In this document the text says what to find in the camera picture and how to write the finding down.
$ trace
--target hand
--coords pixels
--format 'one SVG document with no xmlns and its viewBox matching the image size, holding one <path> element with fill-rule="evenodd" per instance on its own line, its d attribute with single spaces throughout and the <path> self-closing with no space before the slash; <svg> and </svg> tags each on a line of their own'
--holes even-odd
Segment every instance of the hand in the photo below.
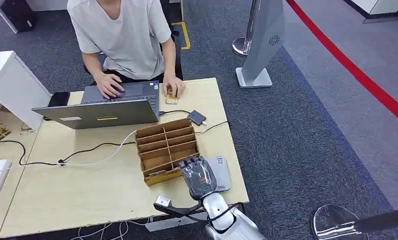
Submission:
<svg viewBox="0 0 398 240">
<path fill-rule="evenodd" d="M 163 94 L 168 95 L 168 87 L 172 89 L 172 97 L 180 98 L 186 88 L 184 82 L 176 76 L 163 76 Z"/>
<path fill-rule="evenodd" d="M 101 74 L 94 78 L 94 81 L 97 83 L 97 88 L 100 91 L 100 94 L 106 99 L 109 99 L 110 96 L 116 98 L 121 93 L 115 90 L 112 86 L 118 88 L 121 92 L 124 92 L 124 88 L 119 85 L 121 83 L 121 79 L 115 74 Z"/>
</svg>

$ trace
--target wire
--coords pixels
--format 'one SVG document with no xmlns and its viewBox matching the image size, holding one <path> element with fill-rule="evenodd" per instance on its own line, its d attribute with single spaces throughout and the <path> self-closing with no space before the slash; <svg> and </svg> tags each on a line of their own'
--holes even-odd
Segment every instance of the wire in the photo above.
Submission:
<svg viewBox="0 0 398 240">
<path fill-rule="evenodd" d="M 134 130 L 134 131 L 132 131 L 130 134 L 128 134 L 128 135 L 124 138 L 124 140 L 121 142 L 121 144 L 119 145 L 118 149 L 117 149 L 112 155 L 110 155 L 109 157 L 107 157 L 107 158 L 105 158 L 105 159 L 103 159 L 103 160 L 96 161 L 96 162 L 92 162 L 92 163 L 87 163 L 87 164 L 73 164 L 73 163 L 64 163 L 64 162 L 63 162 L 63 163 L 59 163 L 59 164 L 60 164 L 60 165 L 70 165 L 70 166 L 81 166 L 81 167 L 86 167 L 86 166 L 92 166 L 92 165 L 96 165 L 96 164 L 100 164 L 100 163 L 106 162 L 106 161 L 108 161 L 109 159 L 113 158 L 113 157 L 120 151 L 121 147 L 126 143 L 127 139 L 128 139 L 131 135 L 133 135 L 135 132 L 136 132 L 136 130 Z"/>
<path fill-rule="evenodd" d="M 232 208 L 234 208 L 234 207 L 236 207 L 236 206 L 238 206 L 238 205 L 241 205 L 242 212 L 245 212 L 245 205 L 243 204 L 243 202 L 236 202 L 235 204 L 229 206 L 229 207 L 228 207 L 225 211 L 223 211 L 220 215 L 218 215 L 218 216 L 216 216 L 216 217 L 214 217 L 214 218 L 207 219 L 207 220 L 203 220 L 203 219 L 199 219 L 199 218 L 190 216 L 190 214 L 187 214 L 187 215 L 185 215 L 185 216 L 186 216 L 187 218 L 193 220 L 193 221 L 196 221 L 196 222 L 210 223 L 210 222 L 213 222 L 213 221 L 215 221 L 215 220 L 221 218 L 224 214 L 228 213 Z"/>
<path fill-rule="evenodd" d="M 177 113 L 177 112 L 190 114 L 190 112 L 186 111 L 186 110 L 172 110 L 172 111 L 159 111 L 159 116 L 162 116 L 165 114 L 170 114 L 170 113 Z"/>
<path fill-rule="evenodd" d="M 211 127 L 208 127 L 208 125 L 206 125 L 205 131 L 197 131 L 197 132 L 195 132 L 195 134 L 199 134 L 199 135 L 204 134 L 204 133 L 208 132 L 209 130 L 211 130 L 211 129 L 215 128 L 215 127 L 218 127 L 218 126 L 220 126 L 220 125 L 223 125 L 223 124 L 225 124 L 225 123 L 229 123 L 229 121 L 223 121 L 223 122 L 218 123 L 218 124 L 216 124 L 216 125 L 213 125 L 213 126 L 211 126 Z"/>
<path fill-rule="evenodd" d="M 110 155 L 109 157 L 107 157 L 107 158 L 105 158 L 105 159 L 103 159 L 103 160 L 96 161 L 96 162 L 92 162 L 92 163 L 87 163 L 87 164 L 74 164 L 74 163 L 65 163 L 65 162 L 62 162 L 62 163 L 30 162 L 30 163 L 25 163 L 25 164 L 23 164 L 21 161 L 22 161 L 22 159 L 24 158 L 24 156 L 25 156 L 25 154 L 26 154 L 26 148 L 24 147 L 24 145 L 23 145 L 22 143 L 20 143 L 19 141 L 13 141 L 13 140 L 0 141 L 0 143 L 7 143 L 7 142 L 17 143 L 17 144 L 20 144 L 20 145 L 22 146 L 22 149 L 23 149 L 22 156 L 21 156 L 21 158 L 19 159 L 19 165 L 20 165 L 20 166 L 8 167 L 7 169 L 13 169 L 13 168 L 17 168 L 17 167 L 25 167 L 25 166 L 29 166 L 29 165 L 33 165 L 33 164 L 43 164 L 43 165 L 49 165 L 49 166 L 70 165 L 70 166 L 86 167 L 86 166 L 92 166 L 92 165 L 100 164 L 100 163 L 103 163 L 103 162 L 108 161 L 109 159 L 113 158 L 113 157 L 120 151 L 120 149 L 121 149 L 121 147 L 122 147 L 123 145 L 131 144 L 131 142 L 127 142 L 127 143 L 126 143 L 126 141 L 127 141 L 127 139 L 128 139 L 131 135 L 133 135 L 135 132 L 136 132 L 136 131 L 134 130 L 134 131 L 132 131 L 129 135 L 127 135 L 127 136 L 124 138 L 124 140 L 122 141 L 121 144 L 110 143 L 110 144 L 112 144 L 112 145 L 115 144 L 116 146 L 119 146 L 118 149 L 117 149 L 112 155 Z M 102 145 L 104 145 L 104 143 L 100 144 L 99 146 L 94 147 L 93 149 L 90 149 L 89 151 L 93 151 L 93 150 L 97 149 L 98 147 L 100 147 L 100 146 L 102 146 Z M 67 157 L 66 160 L 69 159 L 70 157 L 74 156 L 74 155 L 77 154 L 77 153 L 73 153 L 72 155 L 70 155 L 69 157 Z"/>
<path fill-rule="evenodd" d="M 14 140 L 3 140 L 3 141 L 0 141 L 0 144 L 2 144 L 2 143 L 15 143 L 15 144 L 19 144 L 22 147 L 22 151 L 23 152 L 22 152 L 21 157 L 19 158 L 19 165 L 23 166 L 22 160 L 23 160 L 23 158 L 24 158 L 24 156 L 26 155 L 26 152 L 27 152 L 26 148 L 24 147 L 24 145 L 22 143 L 20 143 L 19 141 L 14 141 Z"/>
<path fill-rule="evenodd" d="M 126 230 L 125 230 L 124 233 L 123 233 L 123 231 L 122 231 L 123 223 L 125 223 L 125 226 L 126 226 Z M 129 224 L 128 224 L 128 223 L 135 223 L 135 224 L 137 224 L 136 222 L 133 222 L 133 221 L 124 221 L 124 222 L 122 221 L 122 222 L 120 222 L 120 223 L 119 223 L 119 236 L 114 237 L 114 238 L 112 238 L 112 239 L 110 239 L 110 240 L 117 240 L 117 239 L 124 240 L 124 236 L 129 232 Z M 109 223 L 109 225 L 107 225 L 107 224 L 105 223 L 105 224 L 103 225 L 103 228 L 102 228 L 102 229 L 99 229 L 99 230 L 97 230 L 97 231 L 95 231 L 95 232 L 93 232 L 93 233 L 86 234 L 86 235 L 81 235 L 81 229 L 82 229 L 83 227 L 80 227 L 80 228 L 78 229 L 78 236 L 76 236 L 76 237 L 74 237 L 74 238 L 71 238 L 70 240 L 76 240 L 76 239 L 85 240 L 84 238 L 93 236 L 93 235 L 95 235 L 95 234 L 97 234 L 97 233 L 100 233 L 100 232 L 101 232 L 101 234 L 100 234 L 100 240 L 103 240 L 105 229 L 109 228 L 111 225 L 113 225 L 113 223 Z"/>
<path fill-rule="evenodd" d="M 105 224 L 104 227 L 103 227 L 102 229 L 97 230 L 97 231 L 95 231 L 95 232 L 93 232 L 93 233 L 90 233 L 90 234 L 83 235 L 83 236 L 81 236 L 81 228 L 82 228 L 82 227 L 80 227 L 80 228 L 78 229 L 78 236 L 77 236 L 77 237 L 74 237 L 74 238 L 71 238 L 70 240 L 76 240 L 76 239 L 84 240 L 85 237 L 93 236 L 93 235 L 99 233 L 100 231 L 103 231 L 103 230 L 109 228 L 111 225 L 112 225 L 112 223 L 110 223 L 108 226 L 106 226 L 106 224 Z"/>
<path fill-rule="evenodd" d="M 125 221 L 124 223 L 125 223 L 125 226 L 127 227 L 127 229 L 125 230 L 125 232 L 122 233 L 121 227 L 123 226 L 123 222 L 120 222 L 120 223 L 119 223 L 119 236 L 114 237 L 114 238 L 112 238 L 112 239 L 110 239 L 110 240 L 117 240 L 117 239 L 124 240 L 123 237 L 129 232 L 129 224 L 128 224 L 126 221 Z"/>
<path fill-rule="evenodd" d="M 124 145 L 128 145 L 128 144 L 134 144 L 134 143 L 135 143 L 135 142 L 133 142 L 133 141 L 131 141 L 131 142 L 126 142 L 126 143 L 124 143 L 124 144 L 123 144 L 123 146 L 124 146 Z M 67 160 L 69 160 L 69 159 L 70 159 L 71 157 L 73 157 L 74 155 L 81 154 L 81 153 L 87 153 L 87 152 L 91 152 L 91 151 L 93 151 L 93 150 L 96 150 L 96 149 L 98 149 L 98 148 L 100 148 L 100 147 L 104 146 L 104 145 L 114 145 L 114 146 L 119 146 L 119 144 L 117 144 L 117 143 L 112 143 L 112 142 L 104 142 L 104 143 L 102 143 L 102 144 L 99 144 L 99 145 L 97 145 L 97 146 L 95 146 L 95 147 L 91 148 L 91 149 L 87 149 L 87 150 L 81 150 L 81 151 L 76 151 L 76 152 L 74 152 L 73 154 L 71 154 L 71 155 L 67 156 L 65 159 L 63 159 L 63 160 L 60 160 L 60 162 L 59 162 L 59 163 L 67 163 L 67 162 L 68 162 Z"/>
<path fill-rule="evenodd" d="M 138 223 L 138 222 L 135 222 L 135 221 L 127 221 L 127 222 L 132 223 L 132 224 L 136 224 L 136 225 L 139 225 L 139 226 L 146 226 L 146 224 L 149 223 L 149 218 L 147 218 L 147 222 L 146 223 Z"/>
</svg>

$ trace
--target gray carpet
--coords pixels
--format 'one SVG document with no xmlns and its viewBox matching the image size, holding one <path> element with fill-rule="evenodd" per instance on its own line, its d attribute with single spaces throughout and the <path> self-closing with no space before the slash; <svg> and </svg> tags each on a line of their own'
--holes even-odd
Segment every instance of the gray carpet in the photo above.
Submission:
<svg viewBox="0 0 398 240">
<path fill-rule="evenodd" d="M 185 0 L 192 48 L 182 52 L 185 79 L 218 80 L 250 198 L 246 214 L 268 239 L 298 240 L 313 239 L 310 219 L 323 204 L 343 205 L 360 217 L 391 211 L 284 48 L 267 67 L 273 87 L 239 89 L 234 69 L 244 59 L 230 45 L 244 34 L 249 6 L 242 0 Z M 91 79 L 81 68 L 68 16 L 64 11 L 39 16 L 34 32 L 4 37 L 0 51 L 14 49 L 52 92 L 82 89 Z M 203 227 L 191 224 L 149 233 L 131 224 L 125 239 L 199 240 L 206 238 Z M 76 234 L 70 229 L 18 239 L 67 240 Z M 106 239 L 117 235 L 117 225 L 105 234 Z M 398 229 L 372 233 L 371 239 L 398 239 Z"/>
<path fill-rule="evenodd" d="M 352 61 L 398 101 L 398 21 L 362 24 L 363 17 L 343 0 L 296 2 Z M 398 209 L 398 118 L 340 65 L 288 4 L 284 7 L 284 47 L 371 177 Z"/>
</svg>

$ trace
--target small card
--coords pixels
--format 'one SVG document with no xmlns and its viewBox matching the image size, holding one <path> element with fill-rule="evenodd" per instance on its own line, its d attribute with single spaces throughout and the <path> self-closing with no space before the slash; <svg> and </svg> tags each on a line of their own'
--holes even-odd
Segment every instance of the small card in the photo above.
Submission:
<svg viewBox="0 0 398 240">
<path fill-rule="evenodd" d="M 0 140 L 11 134 L 11 130 L 6 128 L 2 123 L 0 124 Z"/>
<path fill-rule="evenodd" d="M 173 90 L 172 89 L 168 89 L 168 93 L 166 95 L 166 100 L 165 100 L 166 104 L 178 104 L 179 103 L 179 99 L 177 97 L 173 97 Z"/>
<path fill-rule="evenodd" d="M 29 134 L 32 132 L 34 132 L 34 130 L 31 127 L 29 127 L 27 124 L 23 123 L 19 135 Z"/>
</svg>

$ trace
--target white t-shirt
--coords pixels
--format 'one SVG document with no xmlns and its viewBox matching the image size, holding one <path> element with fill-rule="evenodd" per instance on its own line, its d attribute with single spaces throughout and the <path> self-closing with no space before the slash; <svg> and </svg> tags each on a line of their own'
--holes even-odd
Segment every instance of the white t-shirt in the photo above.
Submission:
<svg viewBox="0 0 398 240">
<path fill-rule="evenodd" d="M 136 80 L 164 72 L 159 43 L 166 42 L 171 31 L 160 0 L 121 0 L 116 20 L 96 0 L 69 0 L 67 9 L 81 51 L 104 52 L 105 69 Z"/>
</svg>

